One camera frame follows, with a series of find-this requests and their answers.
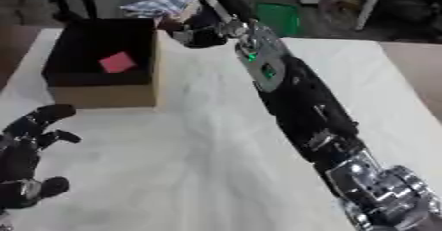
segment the cardboard box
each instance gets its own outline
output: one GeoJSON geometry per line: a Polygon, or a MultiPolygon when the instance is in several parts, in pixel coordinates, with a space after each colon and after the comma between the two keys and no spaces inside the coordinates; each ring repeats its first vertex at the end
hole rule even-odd
{"type": "Polygon", "coordinates": [[[159,61],[152,20],[84,20],[61,34],[43,76],[56,103],[77,108],[154,107],[159,61]],[[107,73],[100,60],[121,52],[136,66],[107,73]]]}

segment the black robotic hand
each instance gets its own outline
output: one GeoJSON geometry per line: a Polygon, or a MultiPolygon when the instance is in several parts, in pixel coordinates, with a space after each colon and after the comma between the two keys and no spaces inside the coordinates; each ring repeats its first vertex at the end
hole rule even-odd
{"type": "Polygon", "coordinates": [[[0,210],[31,207],[42,199],[68,191],[66,178],[54,177],[40,182],[34,179],[34,172],[41,151],[56,141],[80,142],[78,136],[69,132],[44,133],[50,125],[74,114],[71,105],[45,106],[3,130],[0,136],[0,210]]]}

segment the pink sticky note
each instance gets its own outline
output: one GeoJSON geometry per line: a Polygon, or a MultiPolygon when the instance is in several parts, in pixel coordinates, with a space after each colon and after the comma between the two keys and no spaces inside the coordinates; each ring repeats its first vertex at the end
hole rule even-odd
{"type": "Polygon", "coordinates": [[[100,64],[108,73],[120,73],[135,66],[135,63],[125,52],[101,59],[100,64]]]}

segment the white tablecloth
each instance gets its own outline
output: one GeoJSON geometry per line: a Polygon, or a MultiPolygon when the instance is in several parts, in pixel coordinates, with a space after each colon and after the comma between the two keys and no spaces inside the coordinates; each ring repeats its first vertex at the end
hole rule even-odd
{"type": "MultiPolygon", "coordinates": [[[[58,35],[44,30],[4,89],[1,126],[51,103],[40,71],[58,35]]],[[[353,230],[267,113],[233,41],[189,50],[159,37],[160,106],[81,110],[58,124],[83,141],[48,149],[37,177],[63,175],[72,188],[14,212],[16,230],[353,230]]],[[[441,127],[376,43],[285,41],[382,164],[407,165],[442,194],[441,127]]]]}

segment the robotic hand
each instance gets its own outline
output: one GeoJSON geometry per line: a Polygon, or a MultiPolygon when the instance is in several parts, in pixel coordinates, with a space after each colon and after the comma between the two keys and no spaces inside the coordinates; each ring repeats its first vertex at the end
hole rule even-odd
{"type": "Polygon", "coordinates": [[[50,105],[35,109],[11,123],[0,135],[0,230],[11,230],[7,209],[21,209],[36,205],[45,198],[58,196],[69,189],[64,177],[43,182],[34,179],[41,152],[63,140],[72,143],[80,138],[72,133],[46,129],[64,118],[73,116],[70,105],[50,105]]]}
{"type": "Polygon", "coordinates": [[[354,122],[310,67],[242,0],[203,0],[293,147],[311,163],[359,231],[442,230],[439,198],[413,171],[382,168],[354,122]]]}

